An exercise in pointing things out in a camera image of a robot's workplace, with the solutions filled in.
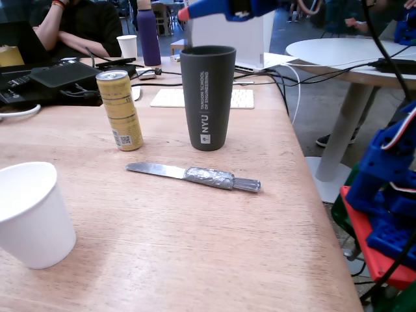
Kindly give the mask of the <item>blue gripper body with motor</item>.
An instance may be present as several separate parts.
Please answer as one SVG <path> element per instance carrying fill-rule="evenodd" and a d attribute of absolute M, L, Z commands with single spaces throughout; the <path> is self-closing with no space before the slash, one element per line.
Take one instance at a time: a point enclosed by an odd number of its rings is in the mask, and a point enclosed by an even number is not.
<path fill-rule="evenodd" d="M 236 0 L 229 1 L 228 21 L 248 21 L 264 16 L 277 9 L 276 0 Z"/>

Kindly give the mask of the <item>operator hand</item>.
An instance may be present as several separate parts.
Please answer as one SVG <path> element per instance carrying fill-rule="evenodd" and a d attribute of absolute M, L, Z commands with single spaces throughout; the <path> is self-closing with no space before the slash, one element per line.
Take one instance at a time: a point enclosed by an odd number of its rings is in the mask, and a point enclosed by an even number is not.
<path fill-rule="evenodd" d="M 358 21 L 355 18 L 345 19 L 345 24 L 346 24 L 347 27 L 353 27 L 361 33 L 367 33 L 369 31 L 367 22 Z"/>

